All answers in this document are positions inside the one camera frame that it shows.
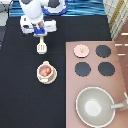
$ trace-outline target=mug handle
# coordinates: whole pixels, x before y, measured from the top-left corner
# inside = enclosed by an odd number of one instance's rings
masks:
[[[46,82],[48,82],[48,79],[40,79],[40,81],[41,81],[42,83],[46,83]]]
[[[44,61],[43,64],[49,64],[49,62],[48,61]]]

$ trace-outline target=white bowl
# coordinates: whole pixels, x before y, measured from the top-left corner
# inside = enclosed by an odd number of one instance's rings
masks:
[[[112,97],[99,87],[83,89],[76,99],[76,111],[80,119],[91,127],[109,125],[115,116]]]

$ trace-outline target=black table surface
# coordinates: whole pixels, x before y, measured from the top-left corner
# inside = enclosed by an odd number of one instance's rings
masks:
[[[39,38],[19,33],[20,17],[7,21],[0,51],[0,128],[66,128],[65,43],[111,41],[107,16],[45,18],[57,21],[57,31],[45,37],[44,55],[36,51]],[[50,85],[36,77],[45,60],[58,72]]]

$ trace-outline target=black circle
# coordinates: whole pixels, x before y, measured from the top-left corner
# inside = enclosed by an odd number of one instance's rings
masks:
[[[99,45],[96,48],[96,54],[102,58],[106,58],[111,55],[111,49],[106,45]]]
[[[75,72],[79,76],[82,76],[82,77],[87,76],[89,75],[90,71],[91,71],[91,68],[89,64],[86,62],[79,62],[75,66]]]
[[[103,76],[112,76],[115,73],[114,66],[109,62],[100,63],[98,70]]]

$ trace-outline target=pink plate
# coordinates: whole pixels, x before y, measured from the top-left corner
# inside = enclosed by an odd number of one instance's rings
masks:
[[[74,48],[74,54],[77,57],[86,57],[89,54],[89,49],[87,46],[80,44]]]

